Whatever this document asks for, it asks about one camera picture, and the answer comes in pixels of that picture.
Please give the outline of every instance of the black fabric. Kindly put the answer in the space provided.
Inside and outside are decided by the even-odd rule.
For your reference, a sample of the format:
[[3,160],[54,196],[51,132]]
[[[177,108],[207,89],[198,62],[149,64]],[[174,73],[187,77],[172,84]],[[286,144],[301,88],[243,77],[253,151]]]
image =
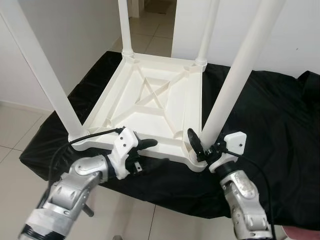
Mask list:
[[305,102],[319,102],[320,100],[320,75],[305,71],[299,76],[298,81],[303,85],[302,99]]
[[[69,95],[82,123],[121,59],[120,53],[105,53]],[[208,64],[203,73],[202,125],[229,69]],[[269,178],[275,223],[320,230],[319,101],[305,100],[309,99],[305,97],[305,82],[280,73],[252,71],[224,128],[247,134],[244,155],[259,164]],[[67,137],[54,112],[20,156],[21,162],[47,180],[50,159]],[[69,148],[54,171],[55,178],[69,169],[65,162],[108,153],[97,148],[81,152]],[[230,216],[219,179],[207,169],[196,173],[181,163],[146,157],[141,157],[140,164],[145,169],[143,175],[114,178],[103,186],[188,215]],[[239,160],[237,166],[256,184],[260,203],[268,213],[263,177],[247,162]]]

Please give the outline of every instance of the black cable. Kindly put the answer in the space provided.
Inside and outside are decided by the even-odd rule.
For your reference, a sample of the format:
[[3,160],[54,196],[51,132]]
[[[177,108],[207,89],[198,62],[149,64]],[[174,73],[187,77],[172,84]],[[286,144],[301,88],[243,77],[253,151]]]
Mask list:
[[230,155],[233,155],[233,156],[236,156],[238,158],[241,158],[241,159],[244,159],[246,160],[247,162],[251,163],[252,165],[254,165],[261,173],[261,175],[263,176],[264,178],[264,181],[265,181],[265,184],[266,184],[266,189],[267,189],[267,192],[268,192],[268,202],[269,202],[269,214],[270,214],[270,225],[271,225],[271,232],[272,232],[272,237],[274,240],[277,240],[276,239],[276,231],[275,231],[275,220],[274,220],[274,213],[273,213],[273,209],[272,209],[272,195],[271,195],[271,187],[270,187],[270,183],[269,183],[269,180],[267,178],[267,175],[265,174],[265,172],[263,171],[263,169],[258,165],[256,164],[254,161],[252,161],[251,159],[245,157],[245,156],[242,156],[242,155],[239,155],[237,153],[234,153],[234,152],[231,152],[229,150],[225,150],[224,151],[226,154],[230,154]]
[[62,155],[64,154],[64,152],[66,151],[67,147],[71,146],[72,144],[75,144],[75,143],[78,143],[80,141],[83,141],[85,139],[98,137],[98,136],[105,135],[105,134],[110,134],[110,133],[114,133],[114,132],[117,132],[118,134],[120,134],[122,132],[122,130],[123,130],[123,128],[115,128],[115,129],[108,130],[108,131],[102,131],[102,132],[90,134],[90,135],[83,136],[83,137],[77,138],[75,140],[72,140],[72,141],[62,145],[61,147],[59,147],[55,151],[55,153],[53,154],[53,156],[51,158],[51,161],[50,161],[49,173],[48,173],[48,186],[47,186],[47,189],[46,189],[45,194],[44,194],[44,199],[47,199],[49,197],[51,187],[54,184],[54,181],[52,179],[53,178],[53,168],[54,168],[54,163],[57,162],[56,161],[57,156],[59,156],[58,159],[60,159],[62,157]]

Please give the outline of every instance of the white wall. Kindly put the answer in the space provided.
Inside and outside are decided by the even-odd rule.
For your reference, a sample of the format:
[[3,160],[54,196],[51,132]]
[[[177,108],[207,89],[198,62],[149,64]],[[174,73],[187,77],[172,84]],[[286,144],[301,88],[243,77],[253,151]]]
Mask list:
[[18,0],[66,94],[121,35],[117,0]]
[[[16,1],[0,0],[0,13],[2,4]],[[121,35],[117,0],[19,3],[66,94]],[[0,101],[52,110],[2,18]]]
[[0,16],[0,101],[53,108]]
[[145,9],[144,0],[127,0],[129,17],[139,18]]
[[[230,66],[247,33],[259,0],[221,0],[208,62]],[[178,0],[172,57],[195,59],[210,0]],[[255,70],[298,77],[306,70],[320,74],[320,1],[287,0]]]

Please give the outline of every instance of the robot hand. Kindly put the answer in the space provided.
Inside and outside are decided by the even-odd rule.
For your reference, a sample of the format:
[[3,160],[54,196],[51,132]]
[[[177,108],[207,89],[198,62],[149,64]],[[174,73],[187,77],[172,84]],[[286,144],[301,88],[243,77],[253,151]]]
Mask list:
[[199,162],[206,161],[211,173],[220,178],[220,185],[230,207],[234,233],[238,240],[269,240],[273,238],[265,210],[259,203],[259,192],[235,162],[244,153],[247,135],[235,132],[220,136],[204,151],[200,139],[192,129],[188,138]]
[[75,161],[69,172],[63,173],[60,181],[51,187],[48,198],[33,210],[19,239],[64,240],[81,210],[91,211],[86,205],[90,191],[114,176],[124,179],[130,173],[141,172],[138,150],[157,144],[154,139],[140,140],[135,132],[124,128],[114,141],[111,154]]

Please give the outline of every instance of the doorway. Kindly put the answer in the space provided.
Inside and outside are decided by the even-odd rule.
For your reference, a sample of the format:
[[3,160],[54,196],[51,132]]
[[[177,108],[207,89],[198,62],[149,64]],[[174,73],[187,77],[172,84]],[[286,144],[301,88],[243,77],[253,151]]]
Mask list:
[[[131,44],[135,53],[170,57],[177,0],[128,0],[131,10],[140,7],[139,17],[129,19]],[[121,37],[110,49],[122,51]]]

